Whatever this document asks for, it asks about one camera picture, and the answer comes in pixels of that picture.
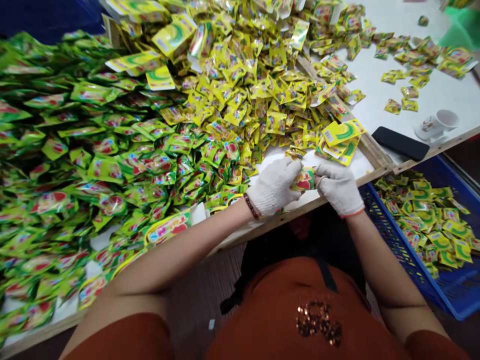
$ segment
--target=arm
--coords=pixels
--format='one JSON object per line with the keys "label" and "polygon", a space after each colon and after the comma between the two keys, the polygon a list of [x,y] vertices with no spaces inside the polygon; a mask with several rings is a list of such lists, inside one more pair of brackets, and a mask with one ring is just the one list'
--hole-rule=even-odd
{"label": "arm", "polygon": [[[273,214],[298,200],[300,194],[291,191],[289,186],[301,168],[300,161],[288,158],[267,166],[256,184],[247,190],[257,214]],[[226,237],[253,219],[242,198],[138,258],[102,290],[60,358],[97,331],[129,315],[154,313],[166,320],[165,291]]]}
{"label": "arm", "polygon": [[377,298],[388,329],[402,342],[417,330],[448,338],[425,299],[365,213],[364,202],[351,171],[322,163],[315,174],[317,189],[345,218],[358,251],[366,281]]}
{"label": "arm", "polygon": [[449,336],[365,211],[347,217],[365,278],[390,331],[402,342],[417,330]]}

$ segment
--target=floor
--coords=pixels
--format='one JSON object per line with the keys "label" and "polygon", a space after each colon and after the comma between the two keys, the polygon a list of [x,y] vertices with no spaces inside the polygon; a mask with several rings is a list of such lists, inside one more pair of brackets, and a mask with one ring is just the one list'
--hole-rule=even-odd
{"label": "floor", "polygon": [[[478,163],[467,154],[478,154],[480,138],[466,141],[447,151],[448,155],[478,183],[480,168]],[[172,342],[176,358],[202,359],[203,354],[214,339],[216,331],[229,317],[221,316],[220,302],[227,298],[240,273],[240,264],[245,245],[219,252],[204,261],[195,271],[191,271],[171,291],[169,319]],[[381,321],[375,297],[367,293],[372,304],[372,315]],[[480,359],[480,314],[459,322],[443,311],[432,307],[435,315],[451,339],[461,346],[472,359]],[[209,324],[214,319],[214,327]],[[62,349],[73,333],[67,330],[54,338],[40,343],[16,356],[15,360],[58,359]]]}

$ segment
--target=sequin decoration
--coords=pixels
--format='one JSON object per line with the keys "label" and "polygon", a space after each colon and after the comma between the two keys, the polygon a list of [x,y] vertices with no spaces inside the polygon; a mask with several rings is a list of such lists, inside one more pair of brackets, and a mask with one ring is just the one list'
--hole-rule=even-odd
{"label": "sequin decoration", "polygon": [[322,333],[330,345],[340,346],[342,325],[330,320],[330,305],[314,300],[305,306],[299,306],[297,310],[299,317],[296,318],[296,328],[301,336]]}

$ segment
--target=white mug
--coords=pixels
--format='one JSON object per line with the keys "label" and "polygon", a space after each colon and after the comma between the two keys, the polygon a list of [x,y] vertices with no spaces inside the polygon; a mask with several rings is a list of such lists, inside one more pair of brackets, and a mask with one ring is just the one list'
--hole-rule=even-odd
{"label": "white mug", "polygon": [[438,110],[435,115],[429,116],[413,130],[420,139],[432,143],[459,125],[460,119],[453,111]]}

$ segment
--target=gloved hand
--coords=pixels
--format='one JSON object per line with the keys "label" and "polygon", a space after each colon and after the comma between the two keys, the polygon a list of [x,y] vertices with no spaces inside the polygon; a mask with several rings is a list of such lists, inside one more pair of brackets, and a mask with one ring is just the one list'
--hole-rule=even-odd
{"label": "gloved hand", "polygon": [[325,195],[341,218],[356,215],[365,209],[355,183],[354,174],[347,168],[323,160],[315,169],[316,189],[320,196]]}
{"label": "gloved hand", "polygon": [[290,185],[301,169],[300,160],[284,157],[275,160],[260,173],[255,185],[246,191],[259,215],[273,215],[300,198],[300,192],[290,190]]}

